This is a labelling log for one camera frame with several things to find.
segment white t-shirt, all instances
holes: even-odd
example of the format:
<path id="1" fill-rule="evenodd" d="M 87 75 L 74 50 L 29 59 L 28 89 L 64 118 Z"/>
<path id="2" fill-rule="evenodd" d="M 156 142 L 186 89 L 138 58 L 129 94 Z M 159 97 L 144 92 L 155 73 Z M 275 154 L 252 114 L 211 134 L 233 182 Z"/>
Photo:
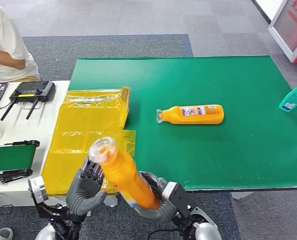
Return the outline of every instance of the white t-shirt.
<path id="1" fill-rule="evenodd" d="M 0 64 L 0 82 L 10 82 L 27 76 L 39 77 L 38 66 L 23 42 L 18 29 L 0 6 L 0 51 L 6 52 L 13 59 L 25 59 L 25 68 L 18 70 Z"/>

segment sign board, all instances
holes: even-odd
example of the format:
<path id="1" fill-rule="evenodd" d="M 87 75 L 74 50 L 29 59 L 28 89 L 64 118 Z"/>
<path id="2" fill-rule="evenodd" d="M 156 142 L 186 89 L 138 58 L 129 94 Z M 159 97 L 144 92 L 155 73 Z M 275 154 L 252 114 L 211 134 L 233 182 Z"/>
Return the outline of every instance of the sign board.
<path id="1" fill-rule="evenodd" d="M 268 30 L 291 62 L 297 62 L 297 0 L 284 0 Z"/>

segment orange plastic bottle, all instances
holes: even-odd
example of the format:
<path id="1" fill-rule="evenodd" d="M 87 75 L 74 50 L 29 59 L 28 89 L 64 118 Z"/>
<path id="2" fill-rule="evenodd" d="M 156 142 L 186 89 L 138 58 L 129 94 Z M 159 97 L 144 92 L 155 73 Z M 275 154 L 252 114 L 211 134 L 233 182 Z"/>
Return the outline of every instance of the orange plastic bottle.
<path id="1" fill-rule="evenodd" d="M 105 177 L 116 187 L 129 205 L 138 204 L 146 209 L 158 209 L 160 201 L 137 170 L 135 162 L 126 152 L 117 149 L 112 137 L 102 137 L 89 150 L 89 158 L 99 163 Z"/>
<path id="2" fill-rule="evenodd" d="M 159 124 L 220 124 L 224 118 L 224 111 L 218 104 L 174 106 L 168 110 L 156 110 L 156 121 Z"/>

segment green mat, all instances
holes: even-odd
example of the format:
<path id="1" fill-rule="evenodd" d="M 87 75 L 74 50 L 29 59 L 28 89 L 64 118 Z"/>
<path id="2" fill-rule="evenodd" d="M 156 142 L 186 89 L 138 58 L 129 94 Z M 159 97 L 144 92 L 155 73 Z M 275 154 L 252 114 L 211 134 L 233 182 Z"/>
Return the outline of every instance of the green mat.
<path id="1" fill-rule="evenodd" d="M 131 88 L 138 169 L 186 189 L 297 186 L 297 108 L 270 56 L 79 59 L 69 90 Z M 220 104 L 220 125 L 156 123 L 156 109 Z"/>
<path id="2" fill-rule="evenodd" d="M 36 148 L 33 144 L 0 146 L 0 172 L 30 169 Z"/>

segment clear bottle cap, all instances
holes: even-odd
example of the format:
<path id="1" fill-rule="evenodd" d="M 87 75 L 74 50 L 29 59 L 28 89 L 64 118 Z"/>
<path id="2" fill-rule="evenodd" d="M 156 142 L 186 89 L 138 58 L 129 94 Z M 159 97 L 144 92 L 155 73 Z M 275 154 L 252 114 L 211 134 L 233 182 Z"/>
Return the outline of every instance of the clear bottle cap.
<path id="1" fill-rule="evenodd" d="M 163 121 L 163 112 L 161 109 L 156 110 L 156 122 L 160 124 Z"/>
<path id="2" fill-rule="evenodd" d="M 89 150 L 89 158 L 94 163 L 104 163 L 110 160 L 116 151 L 116 141 L 105 136 L 95 141 Z"/>

